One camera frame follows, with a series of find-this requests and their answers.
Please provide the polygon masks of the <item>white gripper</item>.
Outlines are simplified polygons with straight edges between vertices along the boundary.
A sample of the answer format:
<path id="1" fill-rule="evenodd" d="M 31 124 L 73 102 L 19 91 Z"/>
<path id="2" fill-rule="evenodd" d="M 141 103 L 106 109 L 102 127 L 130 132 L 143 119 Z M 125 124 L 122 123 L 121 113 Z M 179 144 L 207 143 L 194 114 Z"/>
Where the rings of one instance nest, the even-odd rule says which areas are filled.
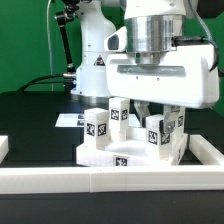
<path id="1" fill-rule="evenodd" d="M 136 64 L 133 54 L 112 54 L 106 61 L 107 86 L 113 96 L 135 100 L 142 127 L 150 115 L 148 102 L 168 104 L 160 132 L 170 134 L 179 106 L 206 108 L 218 101 L 218 71 L 209 71 L 213 59 L 212 45 L 179 46 L 162 54 L 158 65 Z"/>

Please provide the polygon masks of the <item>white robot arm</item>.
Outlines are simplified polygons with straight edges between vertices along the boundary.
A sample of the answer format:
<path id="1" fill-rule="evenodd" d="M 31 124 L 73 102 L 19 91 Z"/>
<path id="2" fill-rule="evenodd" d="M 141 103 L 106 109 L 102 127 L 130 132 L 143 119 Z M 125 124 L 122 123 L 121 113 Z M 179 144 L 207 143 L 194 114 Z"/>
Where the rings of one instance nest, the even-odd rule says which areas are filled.
<path id="1" fill-rule="evenodd" d="M 198 0 L 81 0 L 82 62 L 71 94 L 98 103 L 111 96 L 164 106 L 163 130 L 177 106 L 219 99 L 218 48 L 210 33 L 186 37 Z"/>

